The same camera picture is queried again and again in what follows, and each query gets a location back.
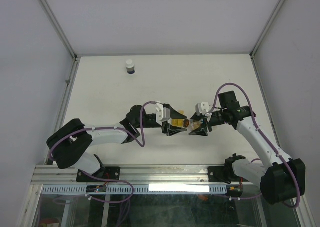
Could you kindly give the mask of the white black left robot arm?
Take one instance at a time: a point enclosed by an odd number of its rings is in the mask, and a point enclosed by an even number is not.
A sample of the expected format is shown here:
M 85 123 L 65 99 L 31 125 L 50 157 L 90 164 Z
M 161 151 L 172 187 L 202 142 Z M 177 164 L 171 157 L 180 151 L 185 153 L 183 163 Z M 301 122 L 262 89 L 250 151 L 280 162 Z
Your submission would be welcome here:
M 146 145 L 145 129 L 161 129 L 168 137 L 187 131 L 174 126 L 172 121 L 184 121 L 187 117 L 170 104 L 148 101 L 134 105 L 125 118 L 114 125 L 89 126 L 75 118 L 49 137 L 48 158 L 59 169 L 75 167 L 84 170 L 93 181 L 100 181 L 105 169 L 99 159 L 87 153 L 92 146 L 104 144 L 129 144 L 136 142 L 141 148 Z

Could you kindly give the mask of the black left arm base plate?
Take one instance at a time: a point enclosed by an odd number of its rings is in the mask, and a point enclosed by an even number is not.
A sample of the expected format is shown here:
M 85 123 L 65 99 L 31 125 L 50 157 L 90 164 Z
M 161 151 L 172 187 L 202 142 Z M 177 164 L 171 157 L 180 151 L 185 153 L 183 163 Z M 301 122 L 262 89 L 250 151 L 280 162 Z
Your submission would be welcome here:
M 83 171 L 78 170 L 76 182 L 77 183 L 105 183 L 106 180 L 118 181 L 121 175 L 121 168 L 119 166 L 105 166 L 102 170 L 99 170 L 97 173 L 92 174 L 93 177 L 99 178 L 98 180 L 92 178 Z

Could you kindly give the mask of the clear glass pill bottle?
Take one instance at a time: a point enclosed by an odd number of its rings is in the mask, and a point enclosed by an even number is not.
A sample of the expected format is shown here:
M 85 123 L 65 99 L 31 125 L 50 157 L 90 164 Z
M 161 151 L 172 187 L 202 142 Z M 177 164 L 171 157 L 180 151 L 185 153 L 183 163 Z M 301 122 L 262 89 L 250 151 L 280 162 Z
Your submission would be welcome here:
M 202 126 L 201 121 L 196 121 L 196 120 L 192 120 L 192 119 L 190 120 L 189 128 L 191 131 L 197 130 L 201 126 Z

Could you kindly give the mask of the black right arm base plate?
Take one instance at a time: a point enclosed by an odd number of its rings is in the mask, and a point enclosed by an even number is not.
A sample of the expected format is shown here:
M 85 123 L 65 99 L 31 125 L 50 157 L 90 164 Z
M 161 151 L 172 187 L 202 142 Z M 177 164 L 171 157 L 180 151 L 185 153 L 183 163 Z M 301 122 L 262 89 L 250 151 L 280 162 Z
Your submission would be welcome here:
M 209 166 L 207 175 L 210 183 L 223 182 L 231 184 L 232 182 L 229 172 L 224 166 Z

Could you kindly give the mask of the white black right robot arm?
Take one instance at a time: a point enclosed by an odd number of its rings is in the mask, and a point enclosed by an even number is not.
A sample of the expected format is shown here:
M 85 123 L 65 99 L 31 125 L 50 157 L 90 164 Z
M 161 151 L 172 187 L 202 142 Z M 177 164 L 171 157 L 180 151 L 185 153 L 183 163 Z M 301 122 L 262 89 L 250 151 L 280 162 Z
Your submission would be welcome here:
M 213 127 L 228 124 L 239 132 L 258 155 L 261 164 L 250 162 L 243 155 L 233 154 L 224 162 L 215 177 L 230 184 L 243 178 L 260 189 L 271 205 L 298 199 L 305 194 L 306 166 L 301 159 L 293 159 L 263 132 L 256 115 L 249 106 L 241 106 L 234 91 L 219 94 L 220 107 L 212 111 L 207 102 L 195 106 L 191 122 L 199 127 L 191 136 L 208 136 Z

